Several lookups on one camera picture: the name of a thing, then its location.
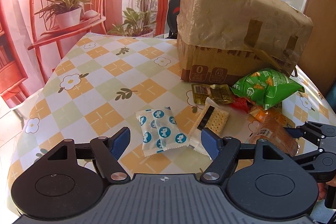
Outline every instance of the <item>barcode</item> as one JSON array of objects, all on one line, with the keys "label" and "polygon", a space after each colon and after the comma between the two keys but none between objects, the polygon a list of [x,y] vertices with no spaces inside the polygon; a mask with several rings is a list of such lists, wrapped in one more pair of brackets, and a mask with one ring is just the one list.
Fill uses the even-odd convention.
[{"label": "barcode", "polygon": [[264,135],[266,137],[268,137],[268,135],[271,134],[271,131],[269,131],[268,129],[262,129],[259,131],[259,133],[257,135]]},{"label": "barcode", "polygon": [[204,87],[204,86],[201,86],[201,85],[195,85],[194,86],[194,91],[195,91],[195,93],[198,93],[198,94],[206,94],[206,95],[208,95],[207,88]]}]

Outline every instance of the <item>red chair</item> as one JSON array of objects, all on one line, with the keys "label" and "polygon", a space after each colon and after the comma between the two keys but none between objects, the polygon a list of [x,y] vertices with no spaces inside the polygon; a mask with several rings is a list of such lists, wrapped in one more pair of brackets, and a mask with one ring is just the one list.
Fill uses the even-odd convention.
[{"label": "red chair", "polygon": [[40,52],[41,46],[56,42],[59,56],[62,59],[65,56],[66,52],[64,52],[64,50],[62,49],[61,39],[72,37],[82,32],[91,31],[91,29],[97,25],[100,26],[102,34],[106,34],[106,29],[104,27],[104,21],[106,20],[106,17],[103,15],[103,0],[92,0],[90,4],[84,6],[84,12],[86,12],[87,10],[94,10],[100,14],[99,16],[81,23],[80,29],[78,29],[78,26],[74,26],[73,28],[67,28],[67,31],[65,33],[57,31],[59,27],[55,23],[54,18],[46,20],[46,16],[40,18],[40,15],[34,15],[36,12],[46,7],[48,4],[49,3],[46,0],[29,1],[33,43],[28,47],[28,50],[35,49],[38,64],[45,83],[48,81],[48,76],[42,66]]}]

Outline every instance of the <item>green snack bag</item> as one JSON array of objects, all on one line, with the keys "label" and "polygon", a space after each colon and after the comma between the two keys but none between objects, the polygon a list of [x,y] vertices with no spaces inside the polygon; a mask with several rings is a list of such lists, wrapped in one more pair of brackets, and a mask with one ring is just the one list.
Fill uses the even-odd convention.
[{"label": "green snack bag", "polygon": [[244,97],[265,110],[278,104],[298,90],[305,92],[303,86],[276,70],[267,68],[241,78],[232,88],[238,97]]}]

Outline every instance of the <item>houseplant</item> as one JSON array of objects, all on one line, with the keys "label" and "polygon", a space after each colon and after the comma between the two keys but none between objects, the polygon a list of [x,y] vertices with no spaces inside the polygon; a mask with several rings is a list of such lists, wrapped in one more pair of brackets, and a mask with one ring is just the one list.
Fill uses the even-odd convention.
[{"label": "houseplant", "polygon": [[79,24],[81,11],[84,4],[91,0],[46,0],[48,6],[36,12],[40,18],[45,17],[45,21],[52,20],[55,17],[60,29]]},{"label": "houseplant", "polygon": [[124,23],[122,25],[114,25],[108,32],[109,34],[117,34],[125,37],[141,37],[152,31],[151,26],[155,21],[149,22],[145,25],[147,18],[151,18],[151,11],[136,12],[132,8],[126,8],[124,13]]},{"label": "houseplant", "polygon": [[[139,12],[131,8],[126,8],[126,11],[123,11],[124,17],[126,18],[124,23],[121,25],[113,25],[113,29],[109,31],[112,34],[118,34],[123,36],[146,36],[152,37],[154,35],[153,24],[155,21],[151,19],[153,17],[153,5],[155,0],[137,0]],[[138,15],[136,23],[135,18],[130,20],[130,17]]]}]

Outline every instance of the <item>tablecloth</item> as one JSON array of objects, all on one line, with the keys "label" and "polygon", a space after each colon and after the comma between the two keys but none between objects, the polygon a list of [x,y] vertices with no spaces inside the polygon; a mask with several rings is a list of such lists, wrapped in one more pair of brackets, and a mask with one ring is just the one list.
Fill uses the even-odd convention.
[{"label": "tablecloth", "polygon": [[[322,94],[300,68],[297,70],[298,77],[293,79],[306,93],[297,92],[284,100],[283,114],[296,125],[305,121],[336,125],[336,115]],[[86,34],[56,67],[25,122],[9,170],[8,188],[61,140],[87,143],[98,136],[110,137],[124,126],[131,130],[131,142],[119,162],[130,175],[202,172],[211,160],[189,147],[144,157],[135,112],[163,106],[171,107],[185,134],[202,108],[193,102],[191,84],[180,80],[175,40]],[[224,133],[245,141],[258,122],[237,111],[230,110]],[[300,153],[305,152],[305,141],[299,144]],[[89,161],[79,160],[79,164],[92,169]]]}]

